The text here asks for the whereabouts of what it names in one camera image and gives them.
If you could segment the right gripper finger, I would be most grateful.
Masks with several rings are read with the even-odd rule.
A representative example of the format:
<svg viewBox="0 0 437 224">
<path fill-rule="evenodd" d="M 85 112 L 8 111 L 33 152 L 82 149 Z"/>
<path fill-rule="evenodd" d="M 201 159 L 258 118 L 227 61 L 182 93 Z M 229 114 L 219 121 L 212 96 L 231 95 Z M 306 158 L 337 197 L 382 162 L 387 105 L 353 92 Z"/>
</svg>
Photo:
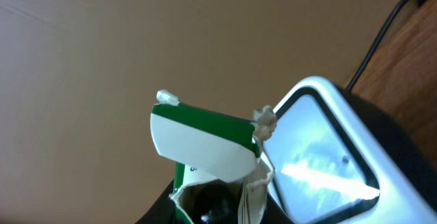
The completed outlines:
<svg viewBox="0 0 437 224">
<path fill-rule="evenodd" d="M 170 181 L 150 209 L 135 224 L 177 224 L 175 204 L 170 199 L 174 180 Z"/>
</svg>

